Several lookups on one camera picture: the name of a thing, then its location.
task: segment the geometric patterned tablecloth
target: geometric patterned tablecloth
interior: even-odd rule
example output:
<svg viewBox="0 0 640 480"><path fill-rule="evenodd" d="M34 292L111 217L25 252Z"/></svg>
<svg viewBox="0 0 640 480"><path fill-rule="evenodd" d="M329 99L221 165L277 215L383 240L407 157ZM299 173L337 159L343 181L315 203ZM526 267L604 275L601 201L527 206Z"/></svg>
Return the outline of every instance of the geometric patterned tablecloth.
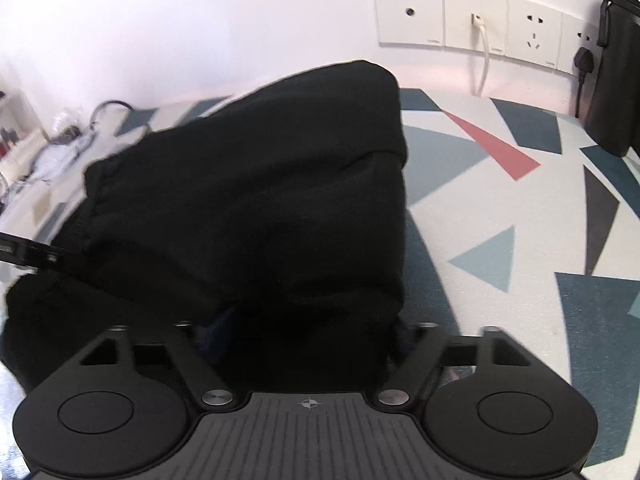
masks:
<svg viewBox="0 0 640 480"><path fill-rule="evenodd" d="M108 111L95 146L63 182L24 192L23 207L50 192L49 213L36 221L16 206L19 227L6 212L0 230L47 242L81 199L87 164L219 101ZM640 462L640 158L609 155L577 120L539 108L419 89L403 89L401 102L409 147L403 315L452 333L510 332L594 405L600 431L584 475L632 480ZM17 275L0 266L2 287ZM21 397L0 369L5 480L26 472L10 433Z"/></svg>

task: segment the white wall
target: white wall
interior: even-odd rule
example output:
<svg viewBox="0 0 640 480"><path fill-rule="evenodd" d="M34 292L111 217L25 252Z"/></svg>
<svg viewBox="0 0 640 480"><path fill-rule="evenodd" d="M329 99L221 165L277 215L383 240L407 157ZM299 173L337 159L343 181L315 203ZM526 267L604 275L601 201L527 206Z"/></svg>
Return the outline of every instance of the white wall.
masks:
<svg viewBox="0 0 640 480"><path fill-rule="evenodd" d="M600 0L532 0L587 18ZM108 98L139 107L211 94L254 78L348 59L404 85L469 92L474 54L381 48L373 0L0 0L0 75L46 123L63 106ZM573 78L495 59L486 94L561 112Z"/></svg>

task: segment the silver screw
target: silver screw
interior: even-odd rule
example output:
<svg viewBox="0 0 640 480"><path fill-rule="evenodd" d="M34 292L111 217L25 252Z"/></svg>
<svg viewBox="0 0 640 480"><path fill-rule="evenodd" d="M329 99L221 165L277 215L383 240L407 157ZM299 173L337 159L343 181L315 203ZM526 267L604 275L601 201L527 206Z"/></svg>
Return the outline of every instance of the silver screw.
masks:
<svg viewBox="0 0 640 480"><path fill-rule="evenodd" d="M409 394L402 390L384 390L378 394L378 400L387 406L401 406L409 400Z"/></svg>
<svg viewBox="0 0 640 480"><path fill-rule="evenodd" d="M209 390L202 396L202 402L209 406L224 406L234 400L231 392L226 390Z"/></svg>

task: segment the black power plug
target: black power plug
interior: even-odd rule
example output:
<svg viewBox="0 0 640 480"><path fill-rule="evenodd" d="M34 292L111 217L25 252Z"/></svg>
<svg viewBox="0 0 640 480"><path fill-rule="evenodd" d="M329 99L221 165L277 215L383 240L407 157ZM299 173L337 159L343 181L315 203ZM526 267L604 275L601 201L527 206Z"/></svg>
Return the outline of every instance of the black power plug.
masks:
<svg viewBox="0 0 640 480"><path fill-rule="evenodd" d="M585 47L580 47L574 57L574 66L578 69L578 95L575 100L575 116L580 116L580 99L582 98L582 86L584 80L587 79L587 74L593 72L595 68L595 60L593 59L593 52Z"/></svg>

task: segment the black robotic device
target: black robotic device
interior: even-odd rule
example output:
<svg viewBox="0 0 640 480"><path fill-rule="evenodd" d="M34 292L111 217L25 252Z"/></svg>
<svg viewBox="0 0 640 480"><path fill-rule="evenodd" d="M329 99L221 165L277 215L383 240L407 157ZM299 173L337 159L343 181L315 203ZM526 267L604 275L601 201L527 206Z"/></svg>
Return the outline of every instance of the black robotic device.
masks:
<svg viewBox="0 0 640 480"><path fill-rule="evenodd" d="M61 271L78 256L0 235L0 259ZM591 405L498 328L425 323L375 393L236 396L188 323L114 326L20 404L33 480L577 480ZM476 367L442 385L443 370Z"/></svg>

